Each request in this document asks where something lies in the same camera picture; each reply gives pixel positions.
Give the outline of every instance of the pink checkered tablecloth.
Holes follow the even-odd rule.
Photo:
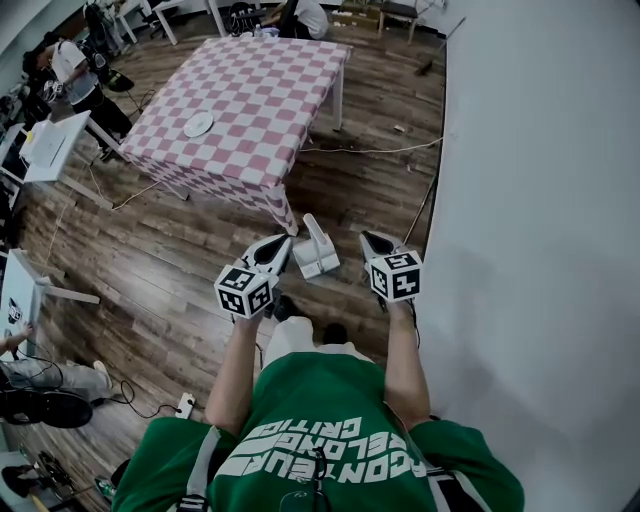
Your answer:
[[[121,146],[158,181],[264,210],[297,225],[282,180],[318,108],[339,80],[349,47],[278,38],[208,39],[155,95]],[[214,124],[188,138],[197,112]]]

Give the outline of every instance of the floor outlet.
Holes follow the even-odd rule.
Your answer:
[[[176,418],[184,418],[185,420],[189,419],[194,405],[196,405],[195,397],[191,393],[182,393],[182,398],[178,404],[180,412],[176,411]]]

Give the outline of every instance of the cable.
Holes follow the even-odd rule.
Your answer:
[[[60,227],[60,222],[62,222],[62,216],[64,215],[64,212],[66,211],[67,206],[69,205],[68,204],[64,205],[64,208],[60,212],[60,216],[56,219],[56,227],[53,230],[53,235],[51,235],[51,243],[49,244],[49,250],[47,251],[47,258],[44,260],[45,266],[47,266],[47,263],[49,263],[49,258],[51,257],[51,250],[53,249],[53,242],[56,239],[56,233],[58,233],[58,228]]]
[[[418,348],[420,348],[420,330],[418,329],[418,316],[416,315],[416,307],[413,304],[413,299],[409,300],[409,307],[411,308],[411,316],[413,316],[413,326],[416,329],[416,337],[418,338]]]
[[[36,347],[38,346],[35,342],[31,341],[31,340],[30,340],[30,339],[28,339],[28,338],[27,338],[25,341],[27,341],[28,343],[31,343],[32,345],[34,345],[34,346],[36,346]],[[53,356],[51,355],[51,352],[49,352],[49,350],[48,350],[47,348],[45,348],[45,347],[42,347],[42,348],[44,348],[44,349],[47,351],[47,354],[49,355],[49,357],[53,357]],[[39,388],[42,388],[43,386],[36,386],[36,385],[34,385],[34,384],[33,384],[33,382],[32,382],[32,379],[34,379],[34,378],[38,377],[39,375],[42,375],[43,373],[45,373],[47,370],[49,370],[50,368],[52,368],[52,367],[54,367],[54,366],[56,367],[56,369],[57,369],[57,370],[58,370],[58,372],[60,373],[60,382],[58,383],[58,385],[57,385],[57,386],[55,386],[55,387],[52,389],[52,391],[56,391],[56,390],[60,389],[60,387],[62,386],[62,383],[63,383],[64,377],[63,377],[63,374],[62,374],[62,370],[60,369],[60,367],[59,367],[56,363],[54,363],[53,361],[50,361],[50,360],[48,360],[48,359],[44,359],[44,358],[41,358],[41,357],[36,357],[36,356],[31,356],[31,355],[29,355],[29,354],[25,354],[25,353],[24,353],[24,352],[22,352],[22,350],[20,350],[19,348],[16,348],[16,352],[18,352],[18,353],[22,354],[23,356],[25,356],[25,357],[26,357],[26,358],[28,358],[28,359],[34,359],[34,360],[36,360],[36,361],[42,361],[42,362],[44,362],[44,363],[49,363],[49,366],[47,366],[47,367],[46,367],[46,368],[44,368],[43,370],[39,371],[39,372],[38,372],[38,373],[36,373],[35,375],[32,375],[31,377],[27,377],[26,375],[23,375],[22,373],[20,373],[20,372],[18,372],[18,371],[16,371],[16,370],[14,370],[14,369],[11,367],[11,365],[12,365],[13,363],[17,363],[17,362],[19,362],[19,361],[7,361],[7,362],[3,363],[3,364],[6,364],[6,365],[11,369],[11,371],[12,371],[13,373],[15,373],[16,375],[18,375],[18,376],[19,376],[19,377],[21,377],[22,379],[24,379],[24,380],[26,380],[26,381],[28,381],[28,382],[29,382],[30,387],[24,387],[24,388],[20,388],[20,389],[34,389],[34,390],[37,390],[37,389],[39,389]]]
[[[430,3],[429,5],[427,5],[424,9],[422,9],[421,11],[418,11],[418,16],[420,16],[420,15],[424,14],[424,13],[425,13],[425,12],[427,12],[429,9],[431,9],[431,8],[435,5],[435,3],[436,3],[437,1],[438,1],[438,0],[432,0],[432,1],[431,1],[431,3]]]
[[[131,389],[131,398],[127,398],[127,395],[124,392],[124,385],[129,386],[129,389]],[[123,380],[120,382],[120,394],[122,395],[122,397],[124,398],[124,400],[117,400],[115,398],[105,398],[105,401],[109,401],[109,402],[115,402],[117,404],[122,404],[122,405],[128,405],[129,407],[131,407],[131,410],[133,412],[135,412],[138,416],[140,416],[141,418],[145,419],[145,420],[150,420],[151,418],[155,418],[158,414],[160,414],[160,411],[165,408],[168,407],[169,409],[173,409],[175,412],[182,412],[181,409],[179,409],[178,407],[174,407],[173,405],[169,405],[169,404],[160,404],[158,406],[158,410],[155,412],[155,414],[151,414],[150,416],[146,416],[142,413],[140,413],[132,404],[133,401],[136,398],[136,391],[133,389],[133,386],[131,385],[131,383],[127,380]]]
[[[96,181],[96,177],[93,175],[93,171],[91,170],[91,166],[89,166],[89,173],[91,173],[91,179],[93,180],[93,183],[96,186],[96,189],[98,190],[98,194],[100,194],[100,197],[102,199],[104,199],[105,201],[109,201],[106,197],[104,197],[102,195],[102,190],[100,190],[100,185],[98,185],[98,182]],[[147,188],[145,188],[144,190],[141,190],[140,192],[138,192],[137,194],[132,195],[129,199],[127,199],[124,203],[122,203],[120,206],[116,206],[114,208],[111,209],[111,211],[115,211],[115,210],[119,210],[120,208],[122,208],[125,204],[127,204],[129,201],[131,201],[132,199],[135,199],[136,197],[138,197],[141,194],[144,194],[147,190],[155,187],[159,182],[156,181],[155,183],[153,183],[153,185],[149,185]]]
[[[144,109],[145,107],[145,102],[148,105],[149,103],[151,103],[151,100],[153,99],[153,97],[156,95],[156,90],[155,89],[149,89],[147,92],[145,92],[142,95],[142,98],[140,99],[140,109]]]
[[[31,341],[30,339],[26,340],[27,342],[31,343],[32,345],[36,346],[36,347],[40,347],[43,348],[44,350],[47,351],[47,354],[49,355],[49,357],[53,358],[53,356],[51,355],[51,352],[49,352],[49,350],[46,347],[43,346],[39,346],[38,344],[36,344],[35,342]],[[28,359],[34,359],[36,361],[41,361],[43,363],[49,363],[49,366],[47,366],[46,368],[43,368],[41,371],[39,371],[38,373],[36,373],[35,375],[32,375],[31,377],[27,377],[26,375],[21,374],[20,372],[14,370],[13,368],[11,368],[11,364],[12,363],[17,363],[19,361],[12,361],[12,362],[6,362],[4,364],[7,364],[9,366],[9,368],[11,369],[11,371],[13,373],[15,373],[16,375],[18,375],[19,377],[21,377],[22,379],[26,380],[29,382],[29,386],[28,387],[23,387],[23,388],[19,388],[21,390],[39,390],[39,389],[46,389],[47,391],[57,391],[58,389],[60,389],[62,387],[62,385],[64,384],[64,374],[62,373],[62,369],[60,368],[60,366],[58,366],[56,363],[54,363],[53,361],[49,360],[49,359],[45,359],[42,357],[37,357],[37,356],[31,356],[29,354],[25,354],[24,352],[22,352],[19,348],[16,349],[16,351],[20,354],[22,354],[23,356],[25,356]],[[36,386],[33,384],[32,379],[38,377],[39,375],[42,375],[43,373],[45,373],[47,370],[49,370],[52,367],[56,367],[56,369],[58,370],[58,373],[60,374],[60,382],[58,383],[57,386],[51,387],[51,386]],[[129,387],[129,389],[131,390],[131,398],[127,398],[127,395],[125,393],[125,384]],[[104,401],[110,401],[110,402],[115,402],[117,404],[122,404],[122,405],[128,405],[129,407],[131,407],[131,409],[133,410],[133,412],[135,412],[138,416],[140,416],[141,418],[144,419],[151,419],[151,418],[155,418],[156,416],[158,416],[158,414],[160,414],[160,411],[163,408],[170,408],[173,409],[175,412],[182,412],[181,409],[179,409],[178,407],[175,407],[173,405],[170,404],[161,404],[160,406],[158,406],[158,409],[156,410],[156,412],[154,414],[151,414],[150,416],[144,415],[142,413],[140,413],[134,406],[133,406],[133,401],[136,398],[136,392],[133,389],[133,386],[131,385],[131,383],[127,380],[122,380],[120,382],[120,394],[122,395],[122,397],[124,398],[124,400],[118,400],[116,398],[104,398]]]
[[[345,153],[399,153],[400,151],[411,151],[412,149],[418,148],[429,148],[438,142],[442,142],[444,137],[440,137],[439,139],[434,140],[433,142],[429,142],[428,144],[418,144],[417,146],[411,146],[408,148],[400,148],[400,149],[320,149],[320,148],[309,148],[309,149],[301,149],[300,152],[306,151],[320,151],[322,153],[337,153],[338,151],[344,151]]]

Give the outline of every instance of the jeans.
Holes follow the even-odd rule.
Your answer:
[[[36,359],[20,359],[2,363],[0,369],[14,389],[59,388],[76,393],[89,402],[111,396],[107,375],[88,366],[56,366]]]
[[[102,93],[102,89],[98,85],[89,96],[71,107],[76,114],[90,110],[91,119],[116,140],[119,138],[115,136],[116,133],[120,137],[124,137],[131,130],[129,118],[118,108],[118,105]],[[87,131],[98,141],[102,149],[108,148],[107,144],[91,128],[87,127]]]

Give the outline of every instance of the white cable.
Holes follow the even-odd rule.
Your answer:
[[[98,194],[100,195],[100,197],[102,199],[104,199],[105,201],[109,201],[106,197],[104,197],[102,195],[102,191],[100,190],[100,185],[98,185],[98,182],[96,181],[96,177],[93,175],[93,171],[91,170],[91,166],[89,166],[89,172],[91,173],[91,179],[93,180],[93,183],[95,183],[96,185],[96,189],[98,190]],[[135,199],[136,197],[138,197],[141,194],[144,194],[147,190],[155,187],[158,183],[160,183],[159,181],[156,181],[153,185],[149,185],[147,188],[145,188],[144,190],[141,190],[140,192],[138,192],[137,194],[132,195],[129,199],[127,199],[124,203],[122,203],[120,206],[116,206],[115,208],[112,208],[111,211],[115,211],[115,210],[119,210],[120,208],[122,208],[125,204],[127,204],[129,201],[131,201],[132,199]]]
[[[439,139],[434,140],[433,142],[429,142],[428,144],[418,144],[417,146],[411,146],[409,148],[400,148],[400,149],[319,149],[319,148],[310,148],[310,149],[301,149],[300,152],[303,151],[321,151],[322,153],[337,153],[338,151],[344,151],[345,153],[399,153],[400,151],[410,151],[412,149],[418,148],[428,148],[431,147],[438,142],[441,142],[444,137],[440,137]]]
[[[69,188],[69,193],[67,194],[67,197],[71,197],[71,194],[73,193],[73,189]],[[56,219],[56,228],[53,230],[53,235],[51,235],[51,243],[49,244],[49,251],[47,252],[47,259],[44,260],[44,266],[47,266],[47,263],[49,263],[49,258],[51,257],[51,250],[53,249],[53,242],[56,239],[56,233],[58,233],[58,228],[60,227],[60,223],[62,222],[62,216],[64,215],[64,212],[67,210],[67,206],[69,206],[69,203],[65,203],[64,208],[62,209],[62,211],[60,212],[60,215],[58,216],[58,218]]]
[[[131,201],[132,199],[135,199],[136,197],[138,197],[141,194],[144,194],[147,190],[149,190],[150,188],[155,187],[158,183],[160,183],[159,181],[156,181],[153,185],[149,185],[147,188],[145,188],[144,190],[141,190],[140,192],[138,192],[137,194],[132,195],[129,199],[127,199],[124,203],[122,203],[120,206],[116,206],[115,208],[113,208],[113,210],[119,210],[120,208],[122,208],[125,204],[127,204],[129,201]]]

